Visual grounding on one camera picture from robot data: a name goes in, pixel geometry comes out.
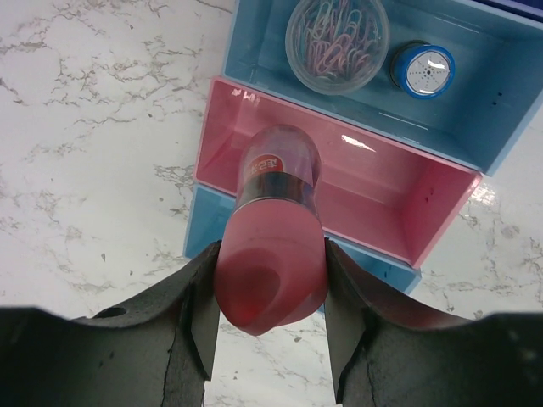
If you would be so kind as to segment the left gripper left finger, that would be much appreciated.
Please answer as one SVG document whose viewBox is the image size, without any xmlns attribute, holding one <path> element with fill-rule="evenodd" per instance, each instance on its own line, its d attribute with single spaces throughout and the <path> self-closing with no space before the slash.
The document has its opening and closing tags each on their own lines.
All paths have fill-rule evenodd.
<svg viewBox="0 0 543 407">
<path fill-rule="evenodd" d="M 200 406 L 216 351 L 219 248 L 91 318 L 2 308 L 2 405 Z"/>
</svg>

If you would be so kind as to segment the pink cap bottle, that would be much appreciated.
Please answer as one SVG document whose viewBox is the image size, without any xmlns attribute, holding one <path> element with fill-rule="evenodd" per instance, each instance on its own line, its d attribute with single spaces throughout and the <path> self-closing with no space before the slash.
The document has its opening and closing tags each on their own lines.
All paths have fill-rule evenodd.
<svg viewBox="0 0 543 407">
<path fill-rule="evenodd" d="M 244 150 L 214 271 L 217 303 L 243 332 L 259 336 L 300 321 L 325 301 L 320 169 L 315 143 L 295 126 L 270 126 Z"/>
</svg>

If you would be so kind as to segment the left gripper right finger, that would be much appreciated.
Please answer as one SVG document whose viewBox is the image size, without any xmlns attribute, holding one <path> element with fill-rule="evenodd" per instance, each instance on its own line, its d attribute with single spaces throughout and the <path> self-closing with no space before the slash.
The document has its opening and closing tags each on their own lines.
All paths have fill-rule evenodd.
<svg viewBox="0 0 543 407">
<path fill-rule="evenodd" d="M 542 316 L 469 320 L 420 303 L 327 241 L 334 397 L 344 406 L 539 406 Z"/>
</svg>

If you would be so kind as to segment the light blue drawer bin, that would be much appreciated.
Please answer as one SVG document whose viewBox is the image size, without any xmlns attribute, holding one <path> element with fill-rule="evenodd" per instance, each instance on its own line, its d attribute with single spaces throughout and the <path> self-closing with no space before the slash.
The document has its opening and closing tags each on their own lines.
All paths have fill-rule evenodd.
<svg viewBox="0 0 543 407">
<path fill-rule="evenodd" d="M 226 224 L 234 209 L 235 198 L 210 187 L 197 184 L 193 190 L 183 255 L 197 257 L 209 244 L 223 238 Z M 409 294 L 421 281 L 421 271 L 408 264 L 327 232 L 363 270 Z"/>
</svg>

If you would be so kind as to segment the pink drawer bin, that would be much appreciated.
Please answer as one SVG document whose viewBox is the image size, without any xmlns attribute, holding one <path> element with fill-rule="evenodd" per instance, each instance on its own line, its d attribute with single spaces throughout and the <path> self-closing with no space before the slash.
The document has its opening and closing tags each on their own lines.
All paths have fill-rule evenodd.
<svg viewBox="0 0 543 407">
<path fill-rule="evenodd" d="M 317 208 L 324 229 L 413 268 L 428 257 L 482 178 L 476 170 L 216 77 L 196 180 L 234 194 L 251 138 L 281 124 L 305 131 L 318 148 Z"/>
</svg>

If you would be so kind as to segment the blue cap stamp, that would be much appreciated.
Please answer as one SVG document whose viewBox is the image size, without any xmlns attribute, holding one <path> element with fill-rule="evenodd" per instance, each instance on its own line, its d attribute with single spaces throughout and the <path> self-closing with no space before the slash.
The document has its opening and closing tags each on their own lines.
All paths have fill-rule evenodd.
<svg viewBox="0 0 543 407">
<path fill-rule="evenodd" d="M 444 93 L 455 73 L 456 62 L 446 48 L 420 40 L 402 44 L 389 64 L 389 77 L 395 86 L 422 100 Z"/>
</svg>

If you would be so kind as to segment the cyan drawer bin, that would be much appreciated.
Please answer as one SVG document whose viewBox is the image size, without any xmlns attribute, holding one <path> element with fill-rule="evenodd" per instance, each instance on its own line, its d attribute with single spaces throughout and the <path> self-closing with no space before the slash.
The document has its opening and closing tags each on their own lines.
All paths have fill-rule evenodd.
<svg viewBox="0 0 543 407">
<path fill-rule="evenodd" d="M 223 68 L 241 84 L 492 175 L 542 105 L 542 24 L 475 1 L 387 1 L 390 46 L 444 47 L 451 86 L 423 100 L 383 67 L 362 89 L 326 96 L 303 85 L 285 51 L 293 1 L 239 1 Z"/>
</svg>

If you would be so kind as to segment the clear paperclip box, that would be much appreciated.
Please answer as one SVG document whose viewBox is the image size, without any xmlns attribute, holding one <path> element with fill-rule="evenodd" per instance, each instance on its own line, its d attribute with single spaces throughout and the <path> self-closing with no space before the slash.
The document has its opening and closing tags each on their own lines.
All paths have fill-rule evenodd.
<svg viewBox="0 0 543 407">
<path fill-rule="evenodd" d="M 288 21 L 285 50 L 305 86 L 324 95 L 364 87 L 389 52 L 389 18 L 381 2 L 300 1 Z"/>
</svg>

